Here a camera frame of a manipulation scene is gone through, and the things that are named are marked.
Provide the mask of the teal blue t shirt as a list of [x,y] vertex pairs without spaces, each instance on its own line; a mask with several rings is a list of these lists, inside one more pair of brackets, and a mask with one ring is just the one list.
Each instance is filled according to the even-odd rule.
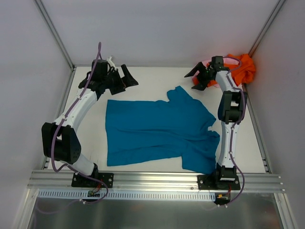
[[125,166],[180,157],[182,168],[211,174],[216,168],[220,136],[216,118],[182,87],[167,101],[107,102],[107,165]]

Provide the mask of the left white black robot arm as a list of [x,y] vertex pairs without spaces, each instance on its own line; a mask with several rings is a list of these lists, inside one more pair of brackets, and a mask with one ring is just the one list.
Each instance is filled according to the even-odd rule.
[[87,112],[106,90],[115,95],[138,85],[125,64],[121,65],[123,76],[110,58],[94,60],[91,66],[79,83],[69,107],[41,128],[44,155],[50,158],[55,172],[64,167],[74,172],[72,187],[105,187],[102,173],[94,162],[82,154],[77,137],[77,130]]

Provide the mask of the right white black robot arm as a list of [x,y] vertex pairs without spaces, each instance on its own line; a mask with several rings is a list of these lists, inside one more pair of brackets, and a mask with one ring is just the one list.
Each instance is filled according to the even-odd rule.
[[195,76],[198,83],[192,88],[203,91],[212,80],[217,81],[223,95],[218,107],[218,119],[221,121],[221,151],[216,169],[209,175],[198,175],[197,183],[200,190],[242,190],[240,173],[244,174],[235,161],[235,145],[237,133],[244,119],[247,93],[234,82],[231,70],[224,65],[225,57],[214,56],[206,67],[199,62],[185,77]]

